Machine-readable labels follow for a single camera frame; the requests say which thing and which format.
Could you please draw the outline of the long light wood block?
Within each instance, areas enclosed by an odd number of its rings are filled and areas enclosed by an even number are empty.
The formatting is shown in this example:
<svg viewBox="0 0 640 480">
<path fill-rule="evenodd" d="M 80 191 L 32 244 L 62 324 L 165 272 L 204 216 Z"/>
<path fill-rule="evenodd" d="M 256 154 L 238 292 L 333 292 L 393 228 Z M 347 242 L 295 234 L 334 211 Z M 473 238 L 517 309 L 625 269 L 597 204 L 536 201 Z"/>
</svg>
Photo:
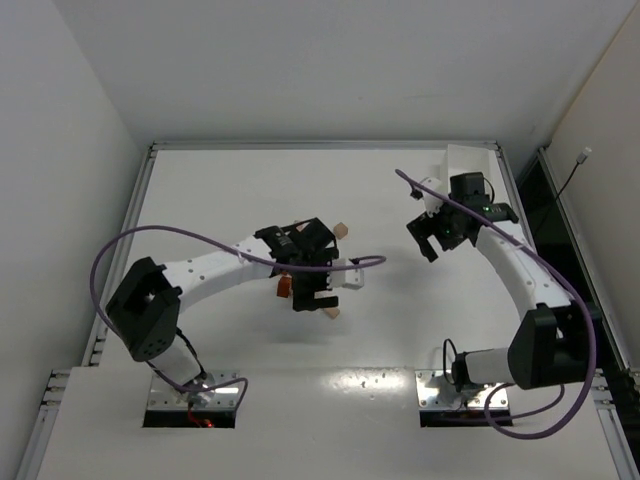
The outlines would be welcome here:
<svg viewBox="0 0 640 480">
<path fill-rule="evenodd" d="M 331 319 L 336 319 L 340 315 L 340 309 L 337 307 L 330 307 L 324 310 L 324 313 Z"/>
</svg>

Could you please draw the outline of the white perforated box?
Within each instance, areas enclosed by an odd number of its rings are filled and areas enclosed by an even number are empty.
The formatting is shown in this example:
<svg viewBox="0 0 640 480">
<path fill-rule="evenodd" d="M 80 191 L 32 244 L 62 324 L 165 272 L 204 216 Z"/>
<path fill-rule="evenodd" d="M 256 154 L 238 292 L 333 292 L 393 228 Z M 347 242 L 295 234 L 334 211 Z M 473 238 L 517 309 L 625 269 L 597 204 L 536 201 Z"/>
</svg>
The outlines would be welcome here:
<svg viewBox="0 0 640 480">
<path fill-rule="evenodd" d="M 448 194 L 450 178 L 458 174 L 481 172 L 484 177 L 491 180 L 494 160 L 495 155 L 488 149 L 449 144 L 437 168 L 436 178 L 440 181 L 437 191 Z"/>
</svg>

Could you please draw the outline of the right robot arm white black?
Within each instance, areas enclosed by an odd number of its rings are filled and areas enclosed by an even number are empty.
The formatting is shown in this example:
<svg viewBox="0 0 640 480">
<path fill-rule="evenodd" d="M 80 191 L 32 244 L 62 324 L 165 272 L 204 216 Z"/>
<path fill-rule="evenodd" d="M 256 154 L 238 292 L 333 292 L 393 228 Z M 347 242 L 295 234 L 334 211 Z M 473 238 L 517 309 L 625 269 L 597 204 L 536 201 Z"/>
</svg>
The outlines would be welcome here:
<svg viewBox="0 0 640 480">
<path fill-rule="evenodd" d="M 412 181 L 424 212 L 407 229 L 430 262 L 439 250 L 469 242 L 494 268 L 519 315 L 511 343 L 459 352 L 451 365 L 457 390 L 513 384 L 523 390 L 585 381 L 595 372 L 597 341 L 589 308 L 526 241 L 519 217 L 485 191 L 480 172 L 451 177 L 448 194 L 434 178 Z"/>
</svg>

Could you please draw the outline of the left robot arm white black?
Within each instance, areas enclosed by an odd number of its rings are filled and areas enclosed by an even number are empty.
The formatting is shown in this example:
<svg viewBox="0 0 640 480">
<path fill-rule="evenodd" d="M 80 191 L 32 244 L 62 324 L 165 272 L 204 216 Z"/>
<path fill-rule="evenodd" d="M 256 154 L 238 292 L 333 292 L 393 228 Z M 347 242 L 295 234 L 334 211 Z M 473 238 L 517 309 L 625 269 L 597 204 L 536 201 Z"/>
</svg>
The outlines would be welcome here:
<svg viewBox="0 0 640 480">
<path fill-rule="evenodd" d="M 147 364 L 180 393 L 205 391 L 206 371 L 180 331 L 179 317 L 216 294 L 248 282 L 285 275 L 296 312 L 334 308 L 332 291 L 346 281 L 351 261 L 334 233 L 312 218 L 257 230 L 245 239 L 182 261 L 135 261 L 104 310 L 106 323 L 131 358 Z"/>
</svg>

